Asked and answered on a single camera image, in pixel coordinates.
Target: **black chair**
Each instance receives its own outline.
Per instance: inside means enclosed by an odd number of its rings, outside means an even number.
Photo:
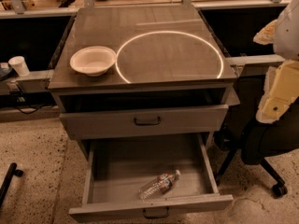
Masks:
[[[263,95],[264,76],[241,77],[235,83],[235,91],[240,105],[231,106],[219,132],[214,134],[215,144],[229,153],[215,174],[220,184],[235,153],[241,149],[241,159],[247,165],[259,165],[277,183],[272,190],[277,197],[288,192],[281,176],[266,161],[265,157],[276,156],[299,148],[299,102],[273,124],[263,124],[256,120],[255,114]]]

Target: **plastic bottle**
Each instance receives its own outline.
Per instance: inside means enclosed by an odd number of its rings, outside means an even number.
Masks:
[[[179,170],[176,170],[176,172],[171,175],[158,175],[157,178],[153,179],[139,190],[138,196],[140,199],[145,200],[149,197],[164,194],[174,186],[175,182],[179,179],[179,177]]]

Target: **countertop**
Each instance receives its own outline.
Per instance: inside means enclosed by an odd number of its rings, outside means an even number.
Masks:
[[[100,77],[70,67],[72,55],[89,46],[105,46],[118,54],[117,63]],[[232,79],[235,74],[193,6],[95,7],[79,10],[49,89]]]

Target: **speckled floor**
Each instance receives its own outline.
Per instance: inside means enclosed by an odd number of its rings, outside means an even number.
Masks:
[[[0,110],[0,182],[12,162],[24,171],[13,177],[0,209],[1,224],[75,224],[70,207],[80,206],[87,162],[76,142],[68,139],[55,108],[32,115]],[[212,168],[220,167],[225,153],[208,150]],[[274,199],[274,180],[259,166],[245,166],[235,157],[223,177],[221,194],[234,195],[223,211],[146,220],[99,223],[139,224],[297,224],[299,219],[299,150],[268,159],[285,178],[289,193]]]

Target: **open drawer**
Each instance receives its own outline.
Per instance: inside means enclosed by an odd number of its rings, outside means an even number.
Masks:
[[[217,131],[227,105],[61,114],[70,139]]]
[[[158,198],[138,191],[157,175],[180,170],[175,186]],[[70,209],[77,222],[160,218],[224,209],[232,195],[218,192],[200,134],[94,140],[83,205]]]

